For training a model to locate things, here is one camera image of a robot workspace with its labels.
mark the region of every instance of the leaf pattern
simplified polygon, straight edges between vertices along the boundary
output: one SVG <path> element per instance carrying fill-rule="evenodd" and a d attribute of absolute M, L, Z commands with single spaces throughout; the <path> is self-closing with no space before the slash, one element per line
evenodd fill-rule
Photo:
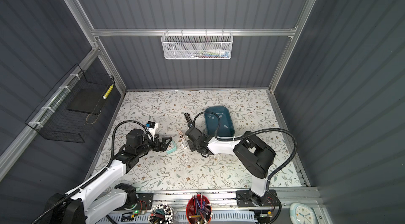
<path fill-rule="evenodd" d="M 228 108 L 235 128 L 235 135 L 245 131 L 278 127 L 273 109 L 265 90 L 225 90 L 225 91 L 146 91 L 128 92 L 123 100 L 113 128 L 104 145 L 95 171 L 102 169 L 111 154 L 111 136 L 114 127 L 124 120 L 148 120 L 159 123 L 157 134 L 160 137 L 173 137 L 177 150 L 149 152 L 139 159 L 134 168 L 116 184 L 127 183 L 137 191 L 151 190 L 191 190 L 248 188 L 251 175 L 236 156 L 218 154 L 201 158 L 200 154 L 182 149 L 178 131 L 187 130 L 184 113 L 191 118 L 210 106 L 222 105 Z M 204 116 L 196 120 L 196 126 L 206 132 Z M 125 136 L 130 130 L 139 128 L 135 124 L 125 124 L 118 128 L 115 136 L 115 153 L 125 144 Z M 281 165 L 290 155 L 279 132 L 260 134 L 259 137 L 276 151 L 270 171 Z M 271 187 L 301 186 L 292 163 L 272 178 Z"/>

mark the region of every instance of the clock face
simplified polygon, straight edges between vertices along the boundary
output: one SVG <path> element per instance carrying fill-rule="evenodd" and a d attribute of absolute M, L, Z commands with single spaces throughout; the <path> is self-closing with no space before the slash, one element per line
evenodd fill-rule
<path fill-rule="evenodd" d="M 300 224 L 314 224 L 314 216 L 311 209 L 305 206 L 297 206 L 295 209 L 295 217 Z"/>

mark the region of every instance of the yellow tube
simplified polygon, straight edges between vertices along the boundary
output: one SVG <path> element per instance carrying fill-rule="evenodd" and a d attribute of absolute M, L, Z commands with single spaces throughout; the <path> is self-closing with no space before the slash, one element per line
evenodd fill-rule
<path fill-rule="evenodd" d="M 107 92 L 105 92 L 103 99 L 107 99 L 108 95 L 111 93 L 111 90 L 113 90 L 114 84 L 111 84 L 111 86 L 108 88 Z"/>

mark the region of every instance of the alarm clock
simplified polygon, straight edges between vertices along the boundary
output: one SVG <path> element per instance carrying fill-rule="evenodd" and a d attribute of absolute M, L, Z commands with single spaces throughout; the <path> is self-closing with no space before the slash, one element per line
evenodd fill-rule
<path fill-rule="evenodd" d="M 293 224 L 316 224 L 316 216 L 312 209 L 301 203 L 292 203 L 290 218 Z"/>

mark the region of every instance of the red pencil holder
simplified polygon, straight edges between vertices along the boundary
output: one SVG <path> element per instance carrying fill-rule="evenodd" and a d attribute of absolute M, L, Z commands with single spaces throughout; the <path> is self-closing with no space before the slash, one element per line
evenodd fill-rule
<path fill-rule="evenodd" d="M 201 197 L 202 197 L 202 201 L 205 201 L 205 206 L 211 212 L 212 211 L 211 206 L 208 205 L 208 204 L 210 204 L 209 200 L 207 199 L 206 196 L 204 196 L 204 195 L 201 196 L 201 194 L 198 194 L 197 200 L 200 202 L 200 204 L 201 204 Z M 197 224 L 197 221 L 200 221 L 199 219 L 195 219 L 195 218 L 190 219 L 189 218 L 189 216 L 200 215 L 199 212 L 197 212 L 197 213 L 195 212 L 195 209 L 196 209 L 196 207 L 195 207 L 194 197 L 192 197 L 188 201 L 187 207 L 185 208 L 185 214 L 186 214 L 187 220 L 190 224 Z M 209 219 L 207 221 L 207 224 L 211 221 L 211 216 L 210 215 L 208 215 L 208 216 L 209 216 Z"/>

